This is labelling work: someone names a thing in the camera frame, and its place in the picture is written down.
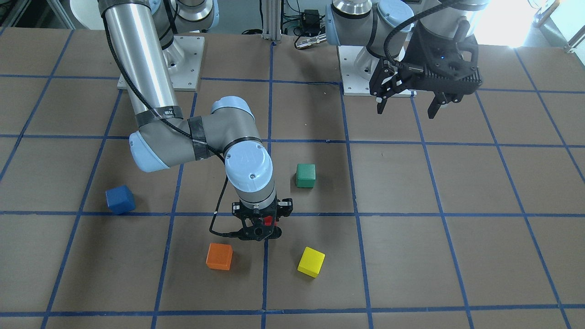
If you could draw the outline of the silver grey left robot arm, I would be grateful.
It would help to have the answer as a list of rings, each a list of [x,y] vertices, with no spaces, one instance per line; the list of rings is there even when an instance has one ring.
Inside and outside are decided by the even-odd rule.
[[[483,85],[474,28],[488,0],[429,0],[420,13],[401,0],[333,0],[326,38],[335,46],[361,46],[376,59],[369,92],[382,114],[405,90],[431,91],[430,119]]]

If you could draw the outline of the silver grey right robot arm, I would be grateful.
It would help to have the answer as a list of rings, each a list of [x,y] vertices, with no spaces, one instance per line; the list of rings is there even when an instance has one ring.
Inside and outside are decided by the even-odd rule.
[[[288,217],[291,198],[278,199],[272,159],[262,144],[255,117],[238,96],[213,103],[209,115],[185,119],[178,105],[148,0],[99,0],[109,50],[132,99],[138,130],[130,152],[146,172],[218,156],[226,183],[238,194],[232,214],[242,227],[231,233],[209,231],[242,241],[277,239],[277,222]]]

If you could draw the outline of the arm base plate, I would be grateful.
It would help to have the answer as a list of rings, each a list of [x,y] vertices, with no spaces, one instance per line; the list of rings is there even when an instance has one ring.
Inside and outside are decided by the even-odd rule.
[[[173,36],[163,49],[156,31],[106,32],[109,50],[121,77],[117,87],[129,94],[140,92],[147,99],[173,98],[176,91],[196,91],[199,81],[203,46],[202,36]]]
[[[343,93],[347,96],[370,96],[369,81],[378,64],[365,47],[338,46]]]

